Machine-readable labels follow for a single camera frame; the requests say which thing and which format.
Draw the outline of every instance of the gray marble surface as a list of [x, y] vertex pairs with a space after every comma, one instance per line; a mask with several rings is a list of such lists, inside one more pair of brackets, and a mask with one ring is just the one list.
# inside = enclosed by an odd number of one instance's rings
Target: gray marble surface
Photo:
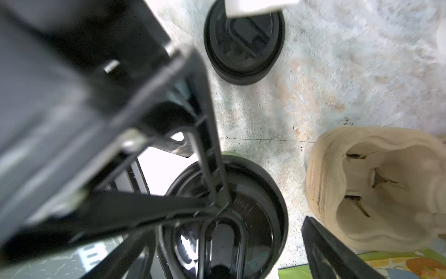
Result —
[[223, 150], [265, 168], [289, 211], [278, 267], [306, 263], [306, 162], [317, 138], [344, 125], [446, 132], [446, 57], [435, 32], [443, 0], [302, 0], [284, 9], [285, 45], [260, 82], [228, 84], [211, 67], [203, 27], [212, 0], [148, 0], [172, 38], [208, 68]]

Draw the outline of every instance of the black lid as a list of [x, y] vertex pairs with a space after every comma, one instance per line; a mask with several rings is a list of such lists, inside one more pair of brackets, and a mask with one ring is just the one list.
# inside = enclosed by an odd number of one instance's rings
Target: black lid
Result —
[[[217, 217], [164, 226], [161, 246], [169, 266], [189, 279], [258, 279], [278, 259], [286, 240], [285, 201], [274, 180], [255, 163], [223, 155], [232, 204]], [[169, 195], [206, 197], [208, 188], [197, 163], [175, 180]], [[200, 258], [199, 249], [204, 249]]]
[[217, 74], [229, 83], [261, 80], [277, 60], [284, 40], [282, 12], [228, 19], [224, 0], [217, 0], [206, 18], [207, 55]]

